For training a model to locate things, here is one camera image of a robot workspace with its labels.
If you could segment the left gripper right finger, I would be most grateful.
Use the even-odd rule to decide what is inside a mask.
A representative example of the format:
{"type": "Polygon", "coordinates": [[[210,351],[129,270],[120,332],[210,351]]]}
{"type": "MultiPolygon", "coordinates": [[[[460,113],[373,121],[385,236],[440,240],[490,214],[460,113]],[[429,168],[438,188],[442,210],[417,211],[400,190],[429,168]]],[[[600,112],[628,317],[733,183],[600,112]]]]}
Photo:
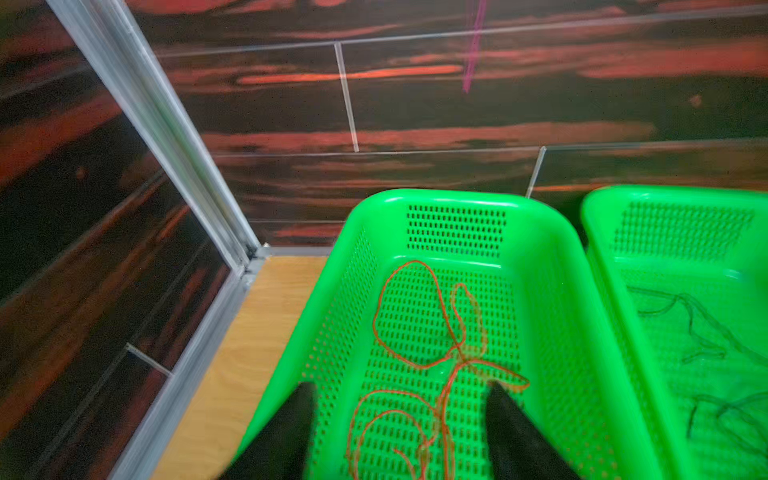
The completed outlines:
{"type": "Polygon", "coordinates": [[[489,384],[484,419],[494,479],[579,479],[497,381],[489,384]]]}

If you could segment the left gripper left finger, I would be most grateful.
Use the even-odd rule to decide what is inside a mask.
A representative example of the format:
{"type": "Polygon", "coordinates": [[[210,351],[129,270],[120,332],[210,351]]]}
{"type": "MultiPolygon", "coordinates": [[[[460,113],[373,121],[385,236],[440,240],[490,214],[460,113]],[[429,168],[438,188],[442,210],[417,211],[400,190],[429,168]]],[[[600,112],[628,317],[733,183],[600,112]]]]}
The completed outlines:
{"type": "Polygon", "coordinates": [[[317,387],[299,383],[219,479],[303,479],[317,405],[317,387]]]}

